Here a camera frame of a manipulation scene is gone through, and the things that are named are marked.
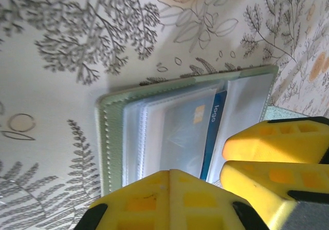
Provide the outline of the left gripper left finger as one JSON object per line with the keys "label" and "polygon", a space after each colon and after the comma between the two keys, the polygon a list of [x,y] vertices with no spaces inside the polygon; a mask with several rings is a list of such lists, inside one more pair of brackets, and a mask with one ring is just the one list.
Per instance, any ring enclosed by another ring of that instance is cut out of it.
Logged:
{"label": "left gripper left finger", "polygon": [[93,202],[75,229],[169,229],[169,171],[159,171]]}

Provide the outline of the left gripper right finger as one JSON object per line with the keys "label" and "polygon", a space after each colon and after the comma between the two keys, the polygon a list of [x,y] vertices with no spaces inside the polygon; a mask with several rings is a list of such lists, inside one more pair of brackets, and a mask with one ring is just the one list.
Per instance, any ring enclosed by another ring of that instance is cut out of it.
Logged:
{"label": "left gripper right finger", "polygon": [[178,169],[169,175],[170,229],[263,228],[246,199]]}

